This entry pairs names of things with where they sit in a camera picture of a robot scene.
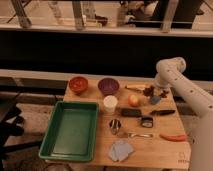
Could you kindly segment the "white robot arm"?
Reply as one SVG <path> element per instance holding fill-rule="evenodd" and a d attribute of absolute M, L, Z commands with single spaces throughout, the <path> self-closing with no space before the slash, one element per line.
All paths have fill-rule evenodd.
<path fill-rule="evenodd" d="M 182 57 L 160 60 L 154 84 L 162 89 L 171 85 L 200 117 L 193 131 L 189 171 L 213 171 L 213 95 L 186 78 L 185 69 Z"/>

